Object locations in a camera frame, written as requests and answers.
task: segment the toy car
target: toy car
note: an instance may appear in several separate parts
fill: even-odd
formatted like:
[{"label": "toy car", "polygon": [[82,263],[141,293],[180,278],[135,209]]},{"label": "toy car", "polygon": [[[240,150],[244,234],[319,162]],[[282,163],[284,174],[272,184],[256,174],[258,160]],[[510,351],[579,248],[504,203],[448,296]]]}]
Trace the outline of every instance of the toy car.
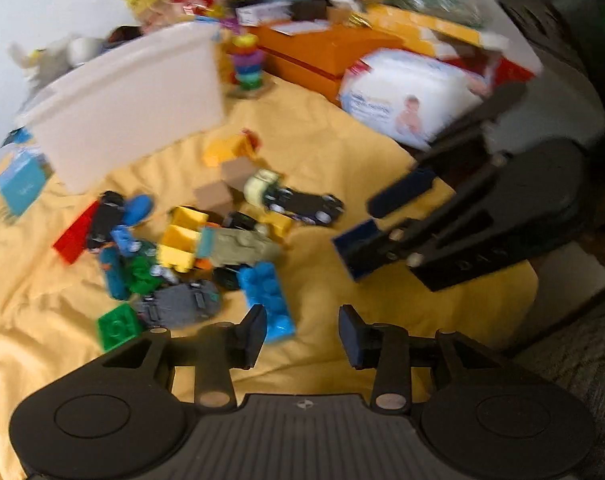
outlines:
[{"label": "toy car", "polygon": [[97,253],[100,247],[113,240],[111,231],[122,223],[124,198],[115,191],[105,191],[100,197],[98,209],[87,234],[87,249]]},{"label": "toy car", "polygon": [[135,302],[138,319],[148,328],[184,328],[209,319],[220,312],[218,288],[209,280],[162,288]]},{"label": "toy car", "polygon": [[258,224],[258,220],[245,215],[240,211],[232,211],[222,221],[222,226],[228,229],[244,229],[245,231],[253,231]]},{"label": "toy car", "polygon": [[206,253],[199,253],[198,257],[208,258],[214,267],[253,266],[257,262],[271,262],[282,252],[281,247],[263,232],[241,229],[205,227],[198,249],[205,247]]},{"label": "toy car", "polygon": [[267,189],[263,205],[305,224],[320,226],[330,226],[345,211],[345,205],[333,195],[320,196],[276,186]]},{"label": "toy car", "polygon": [[259,170],[245,184],[245,199],[251,205],[262,208],[263,196],[269,187],[276,186],[280,175],[269,170]]}]

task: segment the black toy car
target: black toy car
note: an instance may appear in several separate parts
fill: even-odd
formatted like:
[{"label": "black toy car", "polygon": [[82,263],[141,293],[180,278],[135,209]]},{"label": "black toy car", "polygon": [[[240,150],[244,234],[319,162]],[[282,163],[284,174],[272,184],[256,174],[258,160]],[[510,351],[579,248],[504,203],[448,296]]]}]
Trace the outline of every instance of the black toy car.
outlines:
[{"label": "black toy car", "polygon": [[266,208],[305,224],[330,226],[345,211],[345,204],[333,195],[302,193],[289,187],[271,186],[263,196]]},{"label": "black toy car", "polygon": [[87,249],[91,252],[98,250],[112,241],[111,231],[122,223],[124,216],[124,198],[115,191],[105,191],[100,197],[98,209],[91,221],[87,233]]},{"label": "black toy car", "polygon": [[223,227],[228,229],[243,229],[244,231],[253,231],[256,224],[258,224],[258,220],[240,211],[232,211],[222,221]]},{"label": "black toy car", "polygon": [[178,329],[214,317],[222,297],[213,282],[194,280],[161,288],[132,306],[147,328]]}]

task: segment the green toy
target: green toy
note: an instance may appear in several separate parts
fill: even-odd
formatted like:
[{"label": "green toy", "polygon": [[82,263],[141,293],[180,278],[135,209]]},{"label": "green toy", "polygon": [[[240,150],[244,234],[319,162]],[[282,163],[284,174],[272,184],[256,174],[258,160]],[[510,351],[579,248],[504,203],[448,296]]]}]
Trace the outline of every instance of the green toy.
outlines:
[{"label": "green toy", "polygon": [[127,261],[124,267],[125,282],[132,294],[146,296],[151,294],[164,283],[162,276],[154,276],[152,267],[158,265],[156,261],[156,248],[150,242],[143,241],[143,247]]},{"label": "green toy", "polygon": [[98,319],[98,334],[105,352],[142,333],[140,321],[129,303],[122,303]]}]

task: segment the blue book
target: blue book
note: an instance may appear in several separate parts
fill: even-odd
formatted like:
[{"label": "blue book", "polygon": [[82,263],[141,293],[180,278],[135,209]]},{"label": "blue book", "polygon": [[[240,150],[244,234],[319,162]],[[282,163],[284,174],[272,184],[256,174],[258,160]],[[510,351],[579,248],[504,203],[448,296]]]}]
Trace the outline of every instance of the blue book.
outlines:
[{"label": "blue book", "polygon": [[0,193],[11,212],[20,216],[35,202],[46,182],[38,160],[24,151],[0,174]]}]

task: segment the orange box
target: orange box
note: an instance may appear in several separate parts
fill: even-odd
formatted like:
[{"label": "orange box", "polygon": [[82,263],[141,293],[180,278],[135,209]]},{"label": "orange box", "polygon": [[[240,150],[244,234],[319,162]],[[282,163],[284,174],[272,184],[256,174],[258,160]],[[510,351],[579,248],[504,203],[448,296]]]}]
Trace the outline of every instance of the orange box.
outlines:
[{"label": "orange box", "polygon": [[266,53],[265,70],[285,81],[324,95],[334,104],[345,71],[379,48],[403,48],[403,41],[369,28],[333,25],[326,32],[287,36],[269,25],[255,27]]}]

